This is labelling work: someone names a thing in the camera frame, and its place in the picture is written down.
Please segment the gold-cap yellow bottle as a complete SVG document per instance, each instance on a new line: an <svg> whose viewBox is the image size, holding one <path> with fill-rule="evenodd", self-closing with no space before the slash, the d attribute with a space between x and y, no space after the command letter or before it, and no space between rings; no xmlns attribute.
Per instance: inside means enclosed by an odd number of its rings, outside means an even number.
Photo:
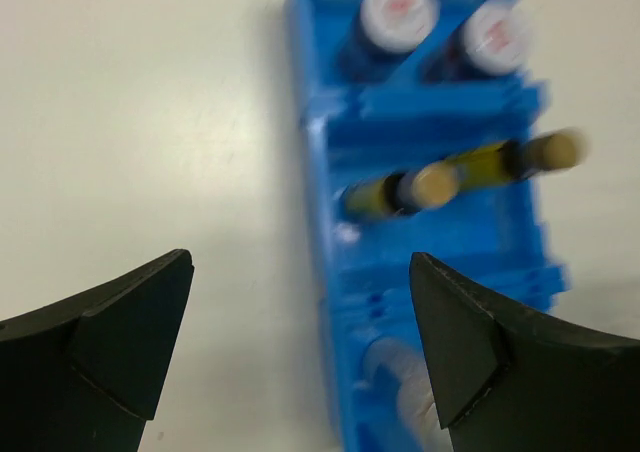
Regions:
<svg viewBox="0 0 640 452"><path fill-rule="evenodd" d="M585 134L563 128L526 141L510 139L449 156L460 190L504 186L531 177L569 170L587 153Z"/></svg>
<svg viewBox="0 0 640 452"><path fill-rule="evenodd" d="M343 204L345 213L360 221L409 217L442 207L459 189L455 167L435 162L419 170L395 172L349 186Z"/></svg>

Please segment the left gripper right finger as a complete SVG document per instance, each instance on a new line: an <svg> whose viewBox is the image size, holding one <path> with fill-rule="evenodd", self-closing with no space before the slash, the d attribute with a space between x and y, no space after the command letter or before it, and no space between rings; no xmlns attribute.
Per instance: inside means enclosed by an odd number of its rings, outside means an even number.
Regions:
<svg viewBox="0 0 640 452"><path fill-rule="evenodd" d="M410 291L457 451L635 451L639 343L486 288L426 253Z"/></svg>

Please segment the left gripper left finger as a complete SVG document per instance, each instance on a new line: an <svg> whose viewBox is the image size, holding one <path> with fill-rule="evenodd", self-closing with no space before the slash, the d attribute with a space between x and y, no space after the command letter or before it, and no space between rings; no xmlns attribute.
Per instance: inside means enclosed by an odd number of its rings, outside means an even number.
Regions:
<svg viewBox="0 0 640 452"><path fill-rule="evenodd" d="M135 451L154 419L194 266L172 250L1 323L4 451Z"/></svg>

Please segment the silver-cap shaker bottle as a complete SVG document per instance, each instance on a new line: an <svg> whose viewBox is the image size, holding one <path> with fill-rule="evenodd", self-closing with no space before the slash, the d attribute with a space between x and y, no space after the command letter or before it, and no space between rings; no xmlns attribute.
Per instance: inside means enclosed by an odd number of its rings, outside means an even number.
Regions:
<svg viewBox="0 0 640 452"><path fill-rule="evenodd" d="M383 337L367 348L363 373L395 412L401 429L419 451L452 451L439 423L424 356L400 339Z"/></svg>

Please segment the white-lid spice jar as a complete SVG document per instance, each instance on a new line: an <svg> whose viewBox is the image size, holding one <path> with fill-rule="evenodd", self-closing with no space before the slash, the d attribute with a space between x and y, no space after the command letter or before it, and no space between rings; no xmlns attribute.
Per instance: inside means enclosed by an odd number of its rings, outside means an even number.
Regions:
<svg viewBox="0 0 640 452"><path fill-rule="evenodd" d="M383 82L426 40L440 0L362 0L337 63L354 82Z"/></svg>
<svg viewBox="0 0 640 452"><path fill-rule="evenodd" d="M530 53L528 20L515 0L486 0L425 68L430 82L487 80L521 69Z"/></svg>

